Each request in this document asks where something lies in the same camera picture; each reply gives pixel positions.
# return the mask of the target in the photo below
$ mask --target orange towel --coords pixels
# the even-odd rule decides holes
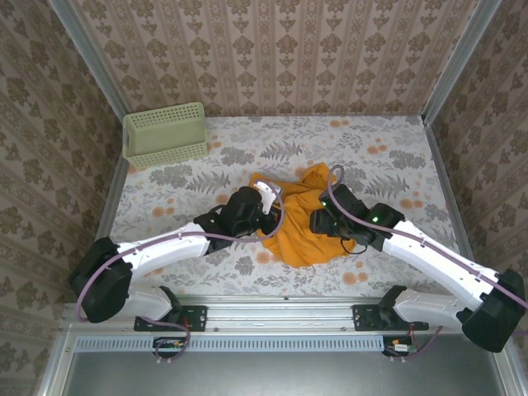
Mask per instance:
[[[334,257],[348,255],[343,250],[339,238],[314,234],[309,227],[310,214],[323,208],[318,198],[327,188],[328,174],[328,167],[319,163],[307,169],[298,183],[272,180],[259,173],[252,175],[250,186],[256,179],[264,179],[283,189],[282,198],[286,212],[284,223],[275,237],[262,244],[289,266],[312,266],[326,263]],[[351,252],[356,246],[356,241],[344,241],[344,245]]]

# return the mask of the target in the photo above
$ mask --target floral wallpaper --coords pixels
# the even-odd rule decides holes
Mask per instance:
[[[502,1],[433,129],[477,260],[528,281],[528,2]]]
[[[71,0],[129,111],[420,114],[477,0]]]
[[[73,299],[120,125],[46,1],[0,2],[0,394],[32,394]]]
[[[457,249],[418,115],[216,117],[206,122],[208,157],[130,169],[111,232],[116,243],[185,225],[226,203],[254,172],[293,182],[315,163],[341,163],[345,183],[368,206],[393,205],[427,234]],[[440,288],[407,263],[374,249],[293,268],[260,243],[235,243],[206,257],[177,262],[142,282],[196,295],[382,296],[394,284]]]

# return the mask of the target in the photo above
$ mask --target vent grille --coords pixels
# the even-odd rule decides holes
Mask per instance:
[[[76,352],[153,351],[154,337],[78,337]],[[320,352],[383,351],[381,336],[242,337],[194,336],[188,351],[194,352]]]

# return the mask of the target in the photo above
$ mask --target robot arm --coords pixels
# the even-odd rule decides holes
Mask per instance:
[[[272,206],[276,196],[264,183],[256,184],[255,187],[241,187],[219,213],[210,211],[170,233],[118,245],[109,238],[97,240],[69,279],[77,296],[82,295],[89,285],[82,299],[87,319],[92,323],[115,316],[146,316],[159,320],[167,318],[174,309],[178,310],[181,306],[178,307],[176,297],[168,288],[140,286],[135,284],[136,281],[145,274],[176,261],[217,252],[230,246],[235,238],[254,233],[257,229],[264,234],[275,230],[280,220],[280,212]],[[344,185],[333,189],[333,194],[347,212],[367,224],[392,229],[394,233],[350,221],[332,203],[328,192],[319,198],[324,209],[315,210],[311,215],[312,232],[355,239],[361,245],[371,246],[400,258],[430,276],[452,294],[421,294],[404,286],[395,286],[379,304],[376,311],[378,318],[361,317],[361,324],[366,325],[369,330],[391,330],[394,328],[390,327],[390,322],[397,318],[406,323],[426,322],[448,328],[462,328],[469,339],[488,351],[500,351],[503,348],[525,310],[479,277],[498,279],[499,285],[524,299],[524,283],[517,273],[507,270],[498,274],[457,255],[427,237],[406,220],[403,214],[390,206],[377,204],[372,209],[367,208]],[[401,236],[398,231],[410,233],[422,242]],[[215,235],[231,240],[215,238]],[[425,248],[426,242],[449,253],[448,256],[461,260],[480,275],[473,276],[452,260]],[[89,284],[94,273],[112,257],[115,262]]]

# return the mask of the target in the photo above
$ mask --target patterned wall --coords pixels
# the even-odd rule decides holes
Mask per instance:
[[[502,1],[433,129],[475,256],[528,281],[527,1]]]
[[[129,111],[419,114],[477,0],[72,0]]]
[[[46,1],[0,2],[0,394],[31,394],[91,243],[120,125]]]

